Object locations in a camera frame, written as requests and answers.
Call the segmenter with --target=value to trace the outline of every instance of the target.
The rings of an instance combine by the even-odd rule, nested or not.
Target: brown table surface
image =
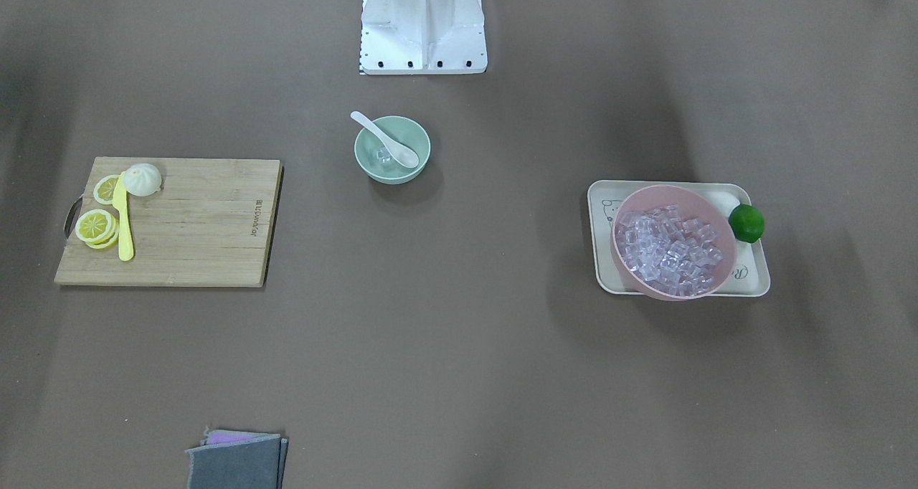
[[[0,486],[914,487],[918,0],[484,0],[482,75],[357,74],[360,0],[0,0]],[[409,184],[351,110],[432,137]],[[265,287],[62,288],[96,156],[285,164]],[[597,179],[732,182],[770,293],[597,285]]]

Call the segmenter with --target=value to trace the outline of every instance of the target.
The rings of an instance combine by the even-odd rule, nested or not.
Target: gray cloth
[[[208,443],[186,453],[191,457],[188,489],[280,489],[288,441],[279,434],[247,434],[250,439]]]

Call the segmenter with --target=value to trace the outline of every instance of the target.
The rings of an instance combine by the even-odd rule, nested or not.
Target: ice cube
[[[699,289],[705,293],[714,288],[714,277],[702,277],[699,283]]]
[[[689,244],[685,242],[676,242],[669,246],[669,256],[675,257],[676,260],[682,260],[689,253]]]
[[[619,224],[624,227],[633,227],[641,217],[643,217],[642,212],[623,212],[619,217]]]
[[[666,218],[669,218],[669,220],[673,222],[682,222],[685,220],[684,217],[682,217],[682,211],[676,205],[666,206],[663,210],[666,212]]]
[[[640,269],[637,270],[637,274],[640,276],[640,279],[644,281],[653,281],[659,277],[660,270],[653,265],[643,264],[640,266]]]
[[[627,269],[630,271],[636,271],[640,269],[640,260],[634,256],[624,257],[624,264]]]
[[[717,239],[717,231],[714,231],[714,228],[710,224],[705,224],[704,227],[699,228],[698,237],[701,238],[701,241],[704,243],[713,242]]]
[[[724,252],[719,250],[719,248],[715,247],[715,248],[712,248],[712,250],[708,251],[708,264],[709,265],[717,265],[721,261],[724,261]]]
[[[688,297],[692,295],[692,290],[691,281],[682,281],[682,283],[679,283],[678,295],[680,297]]]
[[[660,222],[660,225],[661,225],[662,228],[663,228],[663,231],[665,231],[666,234],[679,233],[679,228],[676,226],[676,223],[673,222],[672,220],[670,220],[668,217],[664,217],[664,218],[660,219],[659,222]]]
[[[650,234],[650,224],[653,220],[647,217],[641,217],[636,222],[634,222],[634,229],[637,229],[638,233]]]
[[[697,218],[692,218],[691,220],[686,220],[685,222],[682,222],[682,229],[686,233],[695,233],[699,229],[701,229],[701,225],[703,225],[701,223],[701,220]]]
[[[675,270],[660,270],[657,280],[668,287],[675,287],[679,284],[679,274]]]
[[[640,263],[647,264],[650,266],[656,266],[660,263],[660,260],[657,260],[655,254],[647,253],[646,251],[640,251],[640,256],[638,256]]]
[[[689,261],[692,263],[698,263],[701,261],[701,258],[707,257],[708,254],[705,252],[705,250],[703,250],[703,248],[694,246],[689,247],[688,254],[686,256],[688,256]]]
[[[660,270],[667,270],[670,272],[676,272],[679,267],[679,262],[675,257],[666,255],[660,260]]]

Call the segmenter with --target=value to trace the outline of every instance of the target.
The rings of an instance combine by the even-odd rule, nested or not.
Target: cutting board handle
[[[76,215],[79,214],[82,209],[82,196],[73,201],[73,205],[70,207],[70,212],[67,214],[67,218],[63,221],[63,237],[70,238],[70,234],[73,232],[73,222],[76,221]]]

